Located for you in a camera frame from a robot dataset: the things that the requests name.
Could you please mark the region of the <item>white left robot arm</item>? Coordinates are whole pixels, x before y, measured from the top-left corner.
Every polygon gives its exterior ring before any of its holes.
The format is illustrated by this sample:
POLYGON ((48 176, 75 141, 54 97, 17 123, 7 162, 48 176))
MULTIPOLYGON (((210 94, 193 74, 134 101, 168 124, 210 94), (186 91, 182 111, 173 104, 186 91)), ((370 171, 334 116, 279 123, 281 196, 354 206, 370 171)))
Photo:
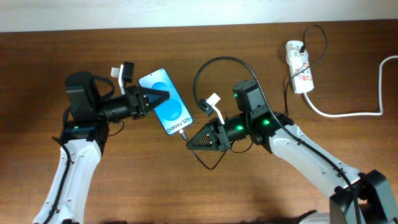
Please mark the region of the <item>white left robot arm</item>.
POLYGON ((99 164, 109 124, 126 118, 140 119, 167 101, 169 92, 129 86, 119 97, 111 90, 100 95, 97 81, 105 77, 77 72, 65 80, 70 106, 63 114, 63 129, 54 141, 60 145, 60 160, 49 194, 34 223, 83 223, 86 199, 99 164))

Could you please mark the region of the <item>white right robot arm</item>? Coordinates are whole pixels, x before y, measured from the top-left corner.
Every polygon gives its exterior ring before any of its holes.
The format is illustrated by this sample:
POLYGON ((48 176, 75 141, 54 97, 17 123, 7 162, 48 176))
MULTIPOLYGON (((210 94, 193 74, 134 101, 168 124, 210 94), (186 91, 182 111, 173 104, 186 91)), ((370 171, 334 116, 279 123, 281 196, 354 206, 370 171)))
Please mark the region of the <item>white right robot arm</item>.
POLYGON ((255 80, 237 83, 233 93, 241 114, 210 120, 187 149, 226 152, 250 137, 287 161, 329 199, 328 213, 307 212, 299 223, 397 223, 395 196, 379 171, 365 174, 314 143, 290 118, 269 109, 255 80))

